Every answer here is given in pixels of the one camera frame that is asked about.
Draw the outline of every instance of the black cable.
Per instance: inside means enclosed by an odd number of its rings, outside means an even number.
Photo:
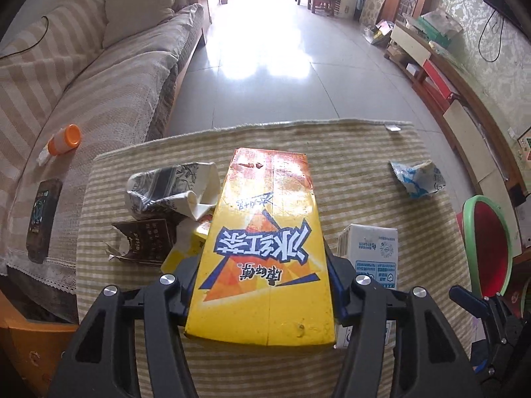
[[[26,49],[23,49],[22,51],[18,51],[18,52],[13,52],[12,54],[8,54],[8,55],[3,55],[2,57],[0,57],[0,60],[4,59],[4,58],[7,58],[7,57],[12,57],[13,55],[17,55],[17,54],[20,54],[22,52],[26,52],[26,51],[29,51],[32,47],[36,47],[40,41],[42,39],[44,39],[44,36],[46,35],[46,33],[48,32],[48,27],[50,26],[50,20],[48,19],[48,17],[46,15],[44,16],[41,16],[41,18],[44,18],[46,19],[46,30],[44,31],[44,34],[42,35],[42,37],[39,39],[38,42],[36,42],[36,44],[34,45],[31,45],[30,47],[27,47]]]
[[[498,31],[500,30],[500,17],[501,15],[498,13],[496,15],[496,22],[494,23],[494,25],[491,27],[491,33],[492,34],[497,34]]]
[[[481,53],[481,49],[480,49],[480,44],[481,44],[481,39],[483,38],[483,34],[485,34],[485,30],[486,30],[486,28],[487,28],[487,25],[489,24],[490,20],[492,19],[492,17],[494,16],[495,13],[496,13],[496,10],[493,10],[493,11],[492,11],[492,14],[489,16],[489,19],[487,20],[487,23],[486,23],[485,26],[483,27],[483,31],[481,32],[480,39],[479,39],[478,42],[477,42],[477,51],[480,53],[481,58],[483,58],[486,62],[495,62],[498,58],[500,58],[500,52],[501,52],[501,34],[503,33],[503,25],[504,25],[504,23],[505,23],[505,17],[504,17],[504,16],[502,16],[502,19],[501,19],[501,28],[500,28],[500,46],[498,47],[498,55],[496,55],[496,58],[494,58],[493,60],[487,60],[487,58],[483,57],[483,54]],[[492,27],[491,31],[493,31],[493,29],[496,27],[498,21],[499,21],[499,19],[496,21],[496,23],[495,23],[494,26]]]

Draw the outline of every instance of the white milk carton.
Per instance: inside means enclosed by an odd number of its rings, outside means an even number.
[[[337,254],[350,260],[358,274],[395,289],[398,270],[398,230],[350,224],[338,237]],[[392,321],[386,322],[386,344]],[[348,347],[352,327],[337,326],[336,347]]]

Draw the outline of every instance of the plastic bottle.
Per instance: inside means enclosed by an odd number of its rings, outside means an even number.
[[[60,155],[77,148],[81,143],[81,130],[75,124],[60,129],[42,149],[37,163],[43,166],[52,155]]]

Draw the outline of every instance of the cabinet drawer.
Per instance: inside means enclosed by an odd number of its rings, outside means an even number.
[[[461,103],[454,100],[443,116],[461,145],[476,181],[481,181],[490,173],[497,171],[487,144]]]
[[[397,42],[404,51],[411,55],[420,66],[424,64],[424,61],[429,60],[431,53],[402,29],[398,27],[393,28],[391,39]]]

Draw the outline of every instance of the lace trim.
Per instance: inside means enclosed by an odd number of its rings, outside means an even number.
[[[7,260],[0,257],[0,275],[7,276]]]
[[[33,263],[26,252],[19,250],[9,250],[6,264],[47,286],[75,295],[75,265],[53,259],[44,259],[42,264]]]

